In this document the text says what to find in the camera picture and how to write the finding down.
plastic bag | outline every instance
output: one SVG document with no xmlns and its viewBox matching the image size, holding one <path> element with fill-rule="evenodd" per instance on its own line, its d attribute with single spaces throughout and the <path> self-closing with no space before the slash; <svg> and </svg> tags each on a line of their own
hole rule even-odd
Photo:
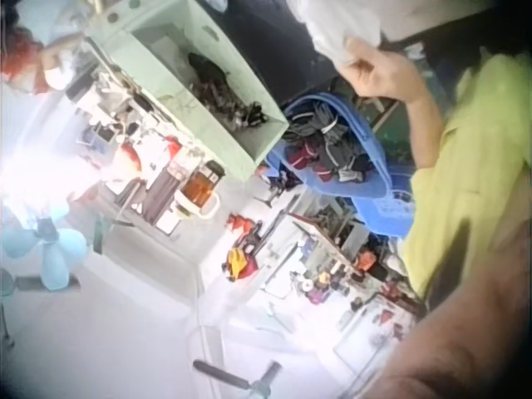
<svg viewBox="0 0 532 399">
<path fill-rule="evenodd" d="M 317 52 L 338 65 L 356 59 L 345 49 L 347 37 L 381 44 L 378 16 L 357 0 L 287 0 L 292 14 L 307 26 Z"/>
<path fill-rule="evenodd" d="M 212 8 L 218 12 L 225 12 L 227 10 L 228 0 L 205 0 Z"/>
</svg>

blue basket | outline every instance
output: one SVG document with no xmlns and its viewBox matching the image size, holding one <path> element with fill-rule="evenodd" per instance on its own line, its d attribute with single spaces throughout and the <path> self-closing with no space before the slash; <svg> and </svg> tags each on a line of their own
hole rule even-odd
<svg viewBox="0 0 532 399">
<path fill-rule="evenodd" d="M 410 231 L 416 212 L 410 184 L 413 171 L 412 168 L 391 166 L 392 190 L 388 195 L 378 199 L 351 198 L 357 216 L 372 233 L 404 238 Z"/>
<path fill-rule="evenodd" d="M 296 100 L 292 105 L 287 107 L 284 113 L 289 118 L 295 112 L 310 109 L 316 101 L 328 104 L 338 113 L 341 119 L 344 119 L 351 132 L 358 138 L 364 150 L 369 155 L 376 169 L 367 173 L 366 181 L 364 183 L 342 183 L 337 178 L 334 178 L 331 181 L 324 182 L 310 167 L 303 170 L 296 170 L 286 159 L 288 145 L 284 140 L 281 140 L 275 145 L 272 153 L 304 184 L 323 195 L 372 199 L 385 197 L 392 189 L 392 178 L 388 172 L 384 150 L 366 120 L 358 115 L 346 100 L 328 93 L 312 94 Z"/>
<path fill-rule="evenodd" d="M 279 177 L 281 175 L 281 160 L 273 153 L 269 152 L 264 160 L 269 166 L 269 169 L 263 172 L 266 177 Z"/>
</svg>

yellow-green shirt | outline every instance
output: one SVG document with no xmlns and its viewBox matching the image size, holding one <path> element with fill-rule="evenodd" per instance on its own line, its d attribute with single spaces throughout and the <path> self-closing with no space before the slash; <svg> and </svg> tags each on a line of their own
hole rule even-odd
<svg viewBox="0 0 532 399">
<path fill-rule="evenodd" d="M 530 167 L 531 66 L 528 57 L 492 57 L 459 85 L 459 103 L 441 138 L 436 165 L 412 177 L 416 216 L 404 259 L 424 296 L 462 220 L 470 221 L 462 277 L 490 247 L 515 182 Z"/>
</svg>

green storage bin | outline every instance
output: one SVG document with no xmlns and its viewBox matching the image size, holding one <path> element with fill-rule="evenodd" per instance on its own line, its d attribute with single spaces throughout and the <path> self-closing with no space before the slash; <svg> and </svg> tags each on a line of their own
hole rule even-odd
<svg viewBox="0 0 532 399">
<path fill-rule="evenodd" d="M 111 23 L 107 16 L 113 12 L 118 20 Z M 256 171 L 288 128 L 262 82 L 195 0 L 143 0 L 138 8 L 119 2 L 89 34 L 183 134 L 240 180 Z M 246 104 L 258 101 L 268 122 L 227 131 L 190 91 L 195 73 L 188 63 L 189 52 L 208 57 L 227 72 L 237 96 Z"/>
</svg>

hand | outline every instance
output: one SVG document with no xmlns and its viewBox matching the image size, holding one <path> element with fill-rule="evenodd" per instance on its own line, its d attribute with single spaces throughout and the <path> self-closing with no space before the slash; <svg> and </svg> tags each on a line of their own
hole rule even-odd
<svg viewBox="0 0 532 399">
<path fill-rule="evenodd" d="M 337 69 L 359 96 L 388 97 L 412 103 L 427 94 L 416 66 L 404 56 L 382 52 L 360 39 L 347 39 L 346 48 L 358 61 Z"/>
</svg>

